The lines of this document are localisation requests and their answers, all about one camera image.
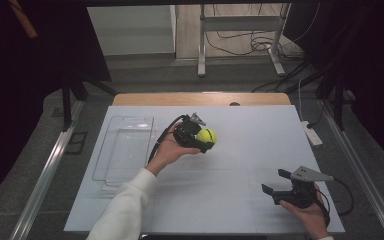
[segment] power strip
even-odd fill
[[[316,131],[312,128],[307,128],[308,121],[302,121],[301,124],[305,134],[307,135],[308,141],[311,143],[311,146],[317,147],[323,144]]]

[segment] transparent tray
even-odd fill
[[[112,117],[93,173],[101,189],[130,181],[147,162],[153,117]]]

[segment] transparent plastic lid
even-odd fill
[[[146,165],[153,123],[153,117],[112,117],[93,180],[109,187],[130,181]]]

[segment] yellow ball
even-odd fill
[[[196,135],[196,140],[199,140],[203,143],[216,143],[217,142],[217,135],[216,133],[208,128],[201,129],[198,134]]]

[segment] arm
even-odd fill
[[[146,169],[129,183],[123,184],[108,204],[102,216],[89,233],[88,240],[131,239],[137,240],[142,226],[142,213],[149,202],[149,195],[155,189],[157,176],[167,165],[185,154],[198,154],[199,149],[183,148],[173,137],[173,130],[158,148]]]
[[[317,193],[317,198],[323,203],[320,193]],[[297,208],[283,200],[280,201],[280,205],[301,220],[305,230],[310,234],[311,239],[333,240],[333,237],[329,236],[329,233],[327,232],[323,212],[315,203],[306,209]]]

